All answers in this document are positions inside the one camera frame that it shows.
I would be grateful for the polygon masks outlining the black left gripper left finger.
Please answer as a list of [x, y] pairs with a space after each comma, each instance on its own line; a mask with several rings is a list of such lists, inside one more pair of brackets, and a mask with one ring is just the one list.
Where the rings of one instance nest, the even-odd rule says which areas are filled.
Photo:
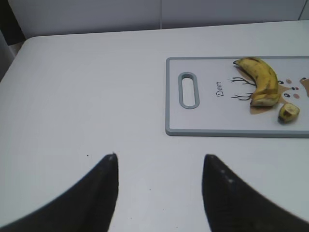
[[107, 232], [119, 190], [118, 157], [104, 156], [82, 179], [2, 232]]

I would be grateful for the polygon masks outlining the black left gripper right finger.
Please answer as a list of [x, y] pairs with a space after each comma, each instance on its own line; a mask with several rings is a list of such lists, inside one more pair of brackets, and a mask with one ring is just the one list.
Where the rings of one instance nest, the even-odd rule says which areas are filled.
[[212, 232], [307, 232], [309, 223], [268, 200], [216, 155], [207, 154], [202, 198]]

